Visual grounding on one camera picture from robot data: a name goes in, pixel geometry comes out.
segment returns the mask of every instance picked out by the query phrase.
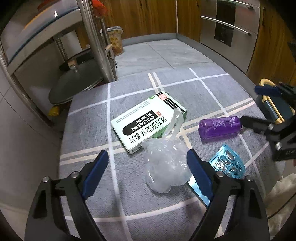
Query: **white and green box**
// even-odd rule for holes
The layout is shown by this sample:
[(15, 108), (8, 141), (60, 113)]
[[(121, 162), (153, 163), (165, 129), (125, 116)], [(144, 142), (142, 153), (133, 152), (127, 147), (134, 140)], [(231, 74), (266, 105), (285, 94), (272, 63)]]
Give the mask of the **white and green box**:
[(185, 119), (187, 109), (162, 91), (113, 119), (111, 124), (125, 148), (132, 154), (141, 149), (142, 141), (163, 134), (177, 107)]

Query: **cabinet door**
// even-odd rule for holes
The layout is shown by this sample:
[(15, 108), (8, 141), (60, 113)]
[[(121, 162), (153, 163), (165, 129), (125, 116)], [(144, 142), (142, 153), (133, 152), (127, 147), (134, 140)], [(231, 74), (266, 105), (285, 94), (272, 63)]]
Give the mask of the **cabinet door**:
[(276, 84), (296, 84), (296, 63), (288, 46), (292, 40), (292, 33), (275, 8), (261, 0), (258, 38), (247, 76), (255, 84), (263, 78)]
[(176, 32), (174, 0), (104, 0), (108, 27), (120, 26), (122, 38)]
[(200, 2), (201, 0), (177, 0), (178, 33), (200, 41)]

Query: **purple bottle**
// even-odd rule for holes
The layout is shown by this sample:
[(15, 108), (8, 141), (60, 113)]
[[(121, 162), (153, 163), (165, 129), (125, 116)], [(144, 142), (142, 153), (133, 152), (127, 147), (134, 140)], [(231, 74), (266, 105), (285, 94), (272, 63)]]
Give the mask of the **purple bottle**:
[(235, 133), (242, 125), (237, 116), (201, 120), (198, 131), (201, 138), (209, 138)]

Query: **metal bolt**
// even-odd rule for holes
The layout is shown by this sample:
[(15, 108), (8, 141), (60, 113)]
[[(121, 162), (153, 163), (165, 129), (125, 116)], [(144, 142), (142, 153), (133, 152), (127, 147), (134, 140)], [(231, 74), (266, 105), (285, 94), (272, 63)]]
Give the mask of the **metal bolt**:
[(72, 172), (71, 173), (71, 177), (72, 178), (76, 178), (76, 177), (78, 177), (79, 176), (79, 172)]
[(281, 149), (281, 143), (280, 142), (276, 143), (276, 149), (277, 150), (280, 150)]
[(253, 178), (252, 178), (250, 175), (247, 175), (247, 176), (246, 176), (246, 179), (247, 179), (248, 181), (250, 181), (250, 182), (253, 181)]
[(48, 176), (46, 176), (46, 177), (44, 177), (43, 179), (42, 179), (42, 182), (44, 182), (44, 183), (46, 183), (46, 182), (48, 182), (49, 181), (49, 177)]
[(269, 130), (272, 130), (274, 128), (274, 125), (273, 124), (269, 124), (268, 127), (267, 127)]
[(225, 175), (224, 172), (222, 172), (222, 171), (217, 171), (216, 174), (218, 177), (224, 177), (224, 175)]

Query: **gray plaid tablecloth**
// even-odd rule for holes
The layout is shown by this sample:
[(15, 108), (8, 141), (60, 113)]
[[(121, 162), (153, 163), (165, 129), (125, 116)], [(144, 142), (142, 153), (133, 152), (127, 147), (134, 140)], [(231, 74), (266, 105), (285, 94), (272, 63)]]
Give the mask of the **gray plaid tablecloth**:
[[(129, 155), (119, 142), (110, 120), (155, 94), (165, 90), (187, 110), (180, 139), (208, 161), (223, 144), (236, 151), (262, 196), (280, 178), (284, 163), (274, 163), (266, 139), (242, 129), (234, 138), (203, 144), (198, 133), (201, 119), (229, 115), (264, 118), (253, 99), (215, 63), (191, 68), (132, 74), (116, 82), (76, 95), (67, 119), (60, 157), (60, 178), (80, 171), (105, 149), (109, 165), (86, 204), (99, 229), (109, 240), (187, 241), (200, 222), (204, 205), (187, 185), (159, 194), (144, 179), (145, 151)], [(66, 199), (64, 213), (71, 233), (78, 235)], [(219, 233), (227, 225), (227, 208)]]

